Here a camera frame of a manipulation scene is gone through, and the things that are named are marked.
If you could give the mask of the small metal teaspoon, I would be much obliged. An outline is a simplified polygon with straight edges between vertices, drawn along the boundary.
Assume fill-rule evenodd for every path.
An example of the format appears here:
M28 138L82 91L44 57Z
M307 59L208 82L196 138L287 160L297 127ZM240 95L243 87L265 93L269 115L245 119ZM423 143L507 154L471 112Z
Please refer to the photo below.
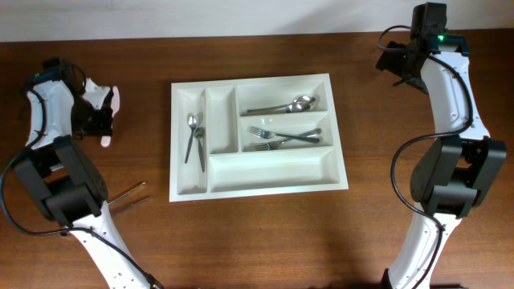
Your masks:
M200 161L200 167L202 172L206 171L205 153L203 149L203 141L205 136L205 129L203 127L196 128L194 131L194 137L198 143L198 158Z
M194 114L189 114L188 119L187 119L187 124L190 128L190 137L189 137L187 147L186 147L186 155L185 155L185 160L184 160L185 163L187 163L189 160L190 150L191 150L193 138L194 138L194 132L195 132L196 128L200 125L200 120L199 120L198 116L196 116Z

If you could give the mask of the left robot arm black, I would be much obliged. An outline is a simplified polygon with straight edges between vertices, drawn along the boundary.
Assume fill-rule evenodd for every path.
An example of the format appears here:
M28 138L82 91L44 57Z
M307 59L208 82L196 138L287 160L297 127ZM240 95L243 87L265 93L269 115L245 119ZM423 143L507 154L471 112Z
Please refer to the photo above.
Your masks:
M112 220L108 188L78 146L97 136L107 148L120 109L115 86L99 86L74 63L56 57L27 78L23 92L31 105L31 127L22 151L7 168L50 222L54 235L73 235L111 288L160 288L129 252Z

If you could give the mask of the metal tablespoon crosswise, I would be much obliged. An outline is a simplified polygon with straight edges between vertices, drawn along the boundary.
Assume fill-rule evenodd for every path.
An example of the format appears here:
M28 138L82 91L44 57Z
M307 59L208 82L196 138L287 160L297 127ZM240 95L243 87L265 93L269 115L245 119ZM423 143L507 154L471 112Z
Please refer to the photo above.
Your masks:
M272 111L284 111L286 113L295 113L295 112L304 112L311 109L311 104L309 102L296 102L291 104L286 104L283 106L275 106L271 108L256 108L256 109L248 109L246 114L254 115L261 112L272 112Z

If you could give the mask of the metal tablespoon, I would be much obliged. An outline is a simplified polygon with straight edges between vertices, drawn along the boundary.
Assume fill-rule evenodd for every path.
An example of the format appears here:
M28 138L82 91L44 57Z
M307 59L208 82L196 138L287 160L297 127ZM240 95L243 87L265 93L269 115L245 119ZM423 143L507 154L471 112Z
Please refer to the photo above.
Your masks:
M286 106L291 106L293 104L299 103L299 102L305 102L308 103L310 107L314 106L314 103L316 102L316 96L315 95L301 95L296 96L290 104L286 104Z

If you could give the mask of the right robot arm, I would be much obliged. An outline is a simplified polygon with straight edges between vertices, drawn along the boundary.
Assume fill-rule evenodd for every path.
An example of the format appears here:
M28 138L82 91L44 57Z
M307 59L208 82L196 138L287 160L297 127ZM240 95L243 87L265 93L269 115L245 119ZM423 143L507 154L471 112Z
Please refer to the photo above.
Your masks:
M412 200L392 185L414 214L398 257L381 277L382 288L431 286L447 239L481 205L507 157L506 144L491 138L475 105L467 40L451 34L446 24L446 4L426 2L413 9L407 44L377 45L382 55L376 68L426 93L434 119L434 133L408 140L392 159L398 162L416 142L433 141L411 174Z

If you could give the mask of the pale pink plastic knife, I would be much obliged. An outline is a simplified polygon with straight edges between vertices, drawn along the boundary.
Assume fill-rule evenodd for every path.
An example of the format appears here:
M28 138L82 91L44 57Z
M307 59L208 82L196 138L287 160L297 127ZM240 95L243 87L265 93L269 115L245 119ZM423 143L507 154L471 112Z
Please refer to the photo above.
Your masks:
M114 86L112 88L113 97L111 101L111 109L112 109L112 118L115 117L115 115L120 110L120 93L117 86ZM112 137L111 136L102 136L100 139L100 144L102 147L107 148L111 144Z

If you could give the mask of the thin metal utensil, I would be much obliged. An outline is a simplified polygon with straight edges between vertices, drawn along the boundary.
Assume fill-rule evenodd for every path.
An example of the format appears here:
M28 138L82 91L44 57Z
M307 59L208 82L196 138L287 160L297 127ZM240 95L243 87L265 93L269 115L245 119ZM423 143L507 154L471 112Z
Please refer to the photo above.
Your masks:
M130 187L129 189L125 190L123 193L117 195L116 197L108 200L108 206L109 208L111 209L112 207L115 206L115 204L117 204L118 202L120 202L121 200L124 200L125 198L127 198L128 196L131 196L133 195L135 192L137 192L138 190L140 189L143 189L144 187L147 186L147 182L146 181L141 181L135 185L133 185L132 187ZM115 209L114 212L112 213L113 215L116 215L116 214L119 214L119 213L122 213L134 206L137 206L139 204L141 204L142 202L144 201L148 201L150 200L152 197L151 196L148 196L148 197L143 197L142 199L139 199L129 205L126 205L126 206L123 206L123 207L120 207L119 209Z

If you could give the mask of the metal fork with blue sheen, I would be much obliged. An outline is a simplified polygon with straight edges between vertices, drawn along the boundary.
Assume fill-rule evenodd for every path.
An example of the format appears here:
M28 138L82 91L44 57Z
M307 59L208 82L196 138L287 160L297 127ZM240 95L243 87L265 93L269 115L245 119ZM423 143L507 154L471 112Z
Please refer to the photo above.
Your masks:
M299 140L310 144L317 144L320 142L320 138L317 136L322 133L322 129L314 128L313 130L301 133L299 135L292 135L280 132L272 132L269 130L250 126L248 128L248 132L254 136L257 136L258 138L269 140L269 142L254 145L254 150L264 151L277 150L281 144L290 140Z

